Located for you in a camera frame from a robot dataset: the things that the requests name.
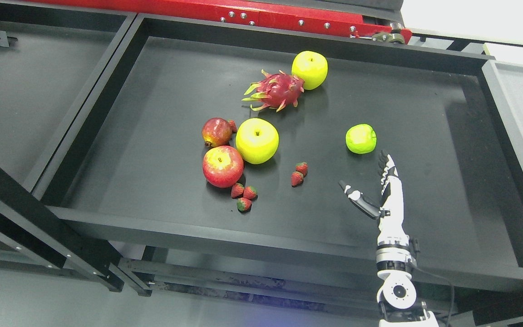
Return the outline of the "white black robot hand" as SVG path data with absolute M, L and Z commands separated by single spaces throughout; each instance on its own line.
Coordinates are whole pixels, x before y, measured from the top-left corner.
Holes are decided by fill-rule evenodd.
M 347 199 L 362 213 L 378 222 L 379 236 L 376 244 L 382 247 L 397 247 L 407 250 L 410 237 L 404 232 L 405 217 L 404 192 L 395 161 L 387 151 L 379 154 L 380 200 L 376 203 L 360 190 L 340 180 Z

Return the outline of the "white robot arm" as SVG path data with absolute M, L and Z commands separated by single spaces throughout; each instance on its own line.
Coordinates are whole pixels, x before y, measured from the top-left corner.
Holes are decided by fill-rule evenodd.
M 376 249 L 377 276 L 383 283 L 376 293 L 380 327 L 438 327 L 434 313 L 419 300 L 412 281 L 419 242 L 382 244 Z

